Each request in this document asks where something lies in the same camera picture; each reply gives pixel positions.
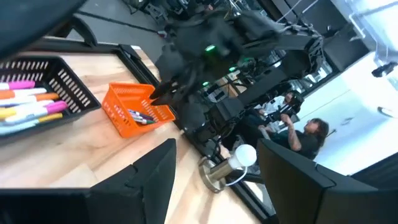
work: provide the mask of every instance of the lamp base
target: lamp base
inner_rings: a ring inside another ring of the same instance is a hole
[[[202,162],[199,164],[199,174],[208,189],[214,193],[219,193],[225,188],[225,178],[221,178],[220,180],[213,180],[210,178],[210,169],[215,166],[216,164],[213,161],[203,158]]]

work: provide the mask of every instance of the green led light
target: green led light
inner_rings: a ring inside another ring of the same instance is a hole
[[[216,48],[216,46],[214,46],[214,45],[209,45],[209,46],[207,46],[207,48],[205,49],[207,52],[209,52],[209,51],[211,51],[211,50],[213,50],[213,49],[215,49]]]

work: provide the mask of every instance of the orange plastic basket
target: orange plastic basket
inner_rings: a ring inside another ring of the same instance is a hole
[[[110,83],[102,108],[123,138],[129,138],[152,131],[159,126],[175,120],[174,114],[166,105],[152,106],[149,95],[155,90],[152,85]],[[155,119],[154,124],[136,123],[128,109],[147,114]]]

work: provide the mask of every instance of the pink marker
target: pink marker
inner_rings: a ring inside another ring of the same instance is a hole
[[[34,87],[35,81],[16,81],[9,83],[0,83],[0,90],[21,90]]]
[[[68,107],[67,103],[64,101],[57,101],[50,103],[49,105],[43,107],[32,108],[27,110],[25,113],[10,116],[2,122],[3,125],[16,125],[21,124],[32,119],[36,119],[48,114],[54,114],[65,110]]]

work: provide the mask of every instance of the wooden desk surface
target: wooden desk surface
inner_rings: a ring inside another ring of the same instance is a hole
[[[157,75],[147,55],[135,49]],[[109,82],[137,83],[114,55],[34,54],[60,55],[100,102]],[[204,186],[197,169],[200,155],[176,125],[123,139],[103,110],[0,147],[0,187],[91,187],[168,138],[177,140],[177,170],[166,223],[259,223],[231,189],[213,194]]]

